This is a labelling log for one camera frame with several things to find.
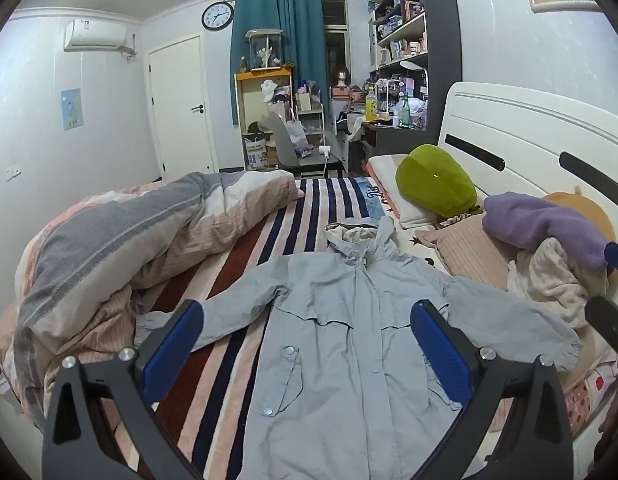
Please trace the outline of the green plush pillow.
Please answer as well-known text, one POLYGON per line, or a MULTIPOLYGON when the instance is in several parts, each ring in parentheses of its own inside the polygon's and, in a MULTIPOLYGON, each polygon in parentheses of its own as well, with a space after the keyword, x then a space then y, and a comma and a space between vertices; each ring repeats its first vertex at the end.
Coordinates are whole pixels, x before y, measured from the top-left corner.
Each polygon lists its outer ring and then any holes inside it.
POLYGON ((403 198, 441 218, 468 214, 479 208, 472 179, 437 145, 414 148, 398 165, 396 184, 403 198))

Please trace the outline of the grey desk chair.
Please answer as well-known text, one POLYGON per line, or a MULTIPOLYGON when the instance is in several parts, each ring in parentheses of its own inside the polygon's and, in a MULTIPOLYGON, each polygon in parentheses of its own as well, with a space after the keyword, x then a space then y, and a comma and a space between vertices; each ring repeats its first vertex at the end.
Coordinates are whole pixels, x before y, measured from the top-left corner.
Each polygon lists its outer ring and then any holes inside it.
POLYGON ((326 178, 331 172, 335 172, 339 178, 345 176, 344 165, 333 152, 324 155, 320 151, 313 150, 309 155, 300 157, 285 123, 277 113, 269 112, 262 116, 259 125, 265 126, 272 133, 277 150, 277 166, 280 169, 290 172, 295 177, 319 174, 326 178))

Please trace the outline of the white air conditioner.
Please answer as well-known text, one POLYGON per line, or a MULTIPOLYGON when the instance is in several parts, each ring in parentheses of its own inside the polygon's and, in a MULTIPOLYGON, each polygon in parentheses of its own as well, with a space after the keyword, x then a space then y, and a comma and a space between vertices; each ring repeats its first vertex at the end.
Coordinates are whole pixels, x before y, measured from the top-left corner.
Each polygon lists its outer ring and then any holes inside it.
POLYGON ((63 49, 117 50, 126 44, 127 29, 123 24, 99 20, 74 20, 65 28, 63 49))

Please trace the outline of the yellow white shelf cabinet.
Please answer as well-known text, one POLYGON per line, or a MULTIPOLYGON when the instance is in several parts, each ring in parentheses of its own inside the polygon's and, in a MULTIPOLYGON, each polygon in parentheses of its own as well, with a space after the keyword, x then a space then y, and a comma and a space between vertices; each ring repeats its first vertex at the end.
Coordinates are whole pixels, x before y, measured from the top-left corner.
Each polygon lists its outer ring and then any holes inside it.
POLYGON ((237 125, 241 135, 247 170, 277 168, 277 146, 269 114, 274 110, 283 119, 293 104, 293 73, 289 67, 251 70, 234 75, 237 125))

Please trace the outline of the cluttered dark desk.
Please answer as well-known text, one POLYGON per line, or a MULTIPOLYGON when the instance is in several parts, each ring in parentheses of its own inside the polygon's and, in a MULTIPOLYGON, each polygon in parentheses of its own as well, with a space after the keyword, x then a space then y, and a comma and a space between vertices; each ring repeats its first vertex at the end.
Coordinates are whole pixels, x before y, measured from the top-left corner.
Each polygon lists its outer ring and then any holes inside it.
POLYGON ((421 129, 382 124, 367 125, 362 114, 339 114, 335 118, 338 157, 347 174, 367 173, 367 159, 376 155, 408 154, 423 144, 436 145, 438 134, 421 129))

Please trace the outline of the white door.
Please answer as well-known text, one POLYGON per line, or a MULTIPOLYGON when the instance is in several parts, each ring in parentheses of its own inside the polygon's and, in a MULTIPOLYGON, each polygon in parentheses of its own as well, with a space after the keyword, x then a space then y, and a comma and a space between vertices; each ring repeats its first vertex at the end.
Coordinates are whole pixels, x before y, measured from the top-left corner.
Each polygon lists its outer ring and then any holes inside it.
POLYGON ((152 135, 165 180, 217 170, 202 53, 201 38, 189 36, 146 55, 152 135))

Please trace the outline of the grey pink striped duvet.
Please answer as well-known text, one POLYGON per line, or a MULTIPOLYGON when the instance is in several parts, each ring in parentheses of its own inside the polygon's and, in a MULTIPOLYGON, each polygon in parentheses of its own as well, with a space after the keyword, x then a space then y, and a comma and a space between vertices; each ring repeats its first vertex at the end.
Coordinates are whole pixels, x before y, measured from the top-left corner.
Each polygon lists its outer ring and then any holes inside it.
POLYGON ((85 198, 24 249, 0 318, 0 366, 29 420, 44 428, 64 356, 111 359, 131 344, 135 292, 228 250, 303 197, 284 170, 202 174, 85 198))

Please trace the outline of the white pink pillow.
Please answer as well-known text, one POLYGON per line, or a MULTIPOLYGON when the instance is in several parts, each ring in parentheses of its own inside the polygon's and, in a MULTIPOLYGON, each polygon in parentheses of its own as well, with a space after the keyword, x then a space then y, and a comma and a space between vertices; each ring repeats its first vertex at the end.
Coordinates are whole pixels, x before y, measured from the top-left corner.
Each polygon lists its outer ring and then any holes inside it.
POLYGON ((397 169, 405 154, 375 155, 367 161, 367 172, 379 185, 387 205, 403 229, 429 226, 438 221, 430 210, 406 200, 397 185, 397 169))

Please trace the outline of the pink ribbed pillow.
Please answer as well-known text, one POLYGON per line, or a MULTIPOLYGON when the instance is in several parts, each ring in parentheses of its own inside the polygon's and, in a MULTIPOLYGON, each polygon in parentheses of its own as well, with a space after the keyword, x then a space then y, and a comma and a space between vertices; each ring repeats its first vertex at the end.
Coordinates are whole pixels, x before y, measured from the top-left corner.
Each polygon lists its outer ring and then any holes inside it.
POLYGON ((443 229, 416 231, 415 236, 438 252, 451 275, 505 290, 508 264, 516 259, 518 249, 490 236, 482 218, 482 214, 475 214, 443 229))

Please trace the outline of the mannequin head with wig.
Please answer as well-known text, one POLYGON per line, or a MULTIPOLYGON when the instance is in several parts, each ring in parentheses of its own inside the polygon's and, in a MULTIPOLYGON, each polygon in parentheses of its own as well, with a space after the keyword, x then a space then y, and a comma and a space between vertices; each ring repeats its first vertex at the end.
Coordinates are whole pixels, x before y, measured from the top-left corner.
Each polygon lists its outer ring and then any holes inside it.
POLYGON ((344 63, 336 63, 330 72, 332 88, 348 88, 351 85, 351 73, 344 63))

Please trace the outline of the white bed headboard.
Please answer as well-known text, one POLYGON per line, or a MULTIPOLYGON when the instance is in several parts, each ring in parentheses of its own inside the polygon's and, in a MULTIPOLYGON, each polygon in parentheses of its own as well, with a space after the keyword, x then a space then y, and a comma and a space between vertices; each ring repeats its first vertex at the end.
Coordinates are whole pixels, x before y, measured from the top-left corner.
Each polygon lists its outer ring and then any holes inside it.
POLYGON ((457 82, 438 145, 486 196, 580 188, 608 215, 618 242, 617 115, 553 93, 457 82))

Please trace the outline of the light blue hooded jacket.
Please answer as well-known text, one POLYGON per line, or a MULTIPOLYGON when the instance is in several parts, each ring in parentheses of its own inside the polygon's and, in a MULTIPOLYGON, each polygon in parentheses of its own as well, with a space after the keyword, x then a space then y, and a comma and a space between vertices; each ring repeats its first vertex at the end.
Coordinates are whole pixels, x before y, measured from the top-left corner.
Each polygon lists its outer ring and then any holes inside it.
POLYGON ((406 479, 459 414, 413 337, 428 299, 473 344, 573 370, 582 343, 557 315, 402 252, 390 219, 336 222, 326 248, 282 259, 236 479, 406 479))

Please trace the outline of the striped bed blanket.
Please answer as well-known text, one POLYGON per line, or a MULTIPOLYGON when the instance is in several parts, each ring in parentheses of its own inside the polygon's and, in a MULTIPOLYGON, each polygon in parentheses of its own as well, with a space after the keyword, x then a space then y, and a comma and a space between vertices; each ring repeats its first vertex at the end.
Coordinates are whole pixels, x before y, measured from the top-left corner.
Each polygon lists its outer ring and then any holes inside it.
POLYGON ((161 283, 141 299, 152 312, 175 311, 184 300, 205 309, 203 345, 187 357, 153 411, 203 479, 236 479, 270 301, 266 286, 284 281, 281 261, 326 248, 333 222, 379 218, 389 207, 370 178, 298 181, 298 200, 268 214, 229 249, 161 283), (265 286, 257 283, 259 278, 265 286))

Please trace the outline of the purple fleece garment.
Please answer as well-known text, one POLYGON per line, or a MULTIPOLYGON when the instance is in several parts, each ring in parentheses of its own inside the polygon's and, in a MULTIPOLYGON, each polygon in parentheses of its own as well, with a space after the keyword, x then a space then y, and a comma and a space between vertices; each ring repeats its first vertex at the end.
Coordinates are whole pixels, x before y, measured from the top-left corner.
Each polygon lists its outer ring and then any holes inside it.
POLYGON ((484 230, 505 244, 535 252, 553 237, 583 269, 606 269, 609 239, 580 212, 527 194, 506 192, 484 200, 484 230))

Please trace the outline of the yellow drink bottle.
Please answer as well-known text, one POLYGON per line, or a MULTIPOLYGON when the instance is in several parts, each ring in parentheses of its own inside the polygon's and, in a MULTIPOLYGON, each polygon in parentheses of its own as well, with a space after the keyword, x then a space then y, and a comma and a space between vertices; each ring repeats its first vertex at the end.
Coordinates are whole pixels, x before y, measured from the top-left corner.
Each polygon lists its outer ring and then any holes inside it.
POLYGON ((375 122, 377 119, 377 96, 373 84, 367 90, 365 96, 365 121, 375 122))

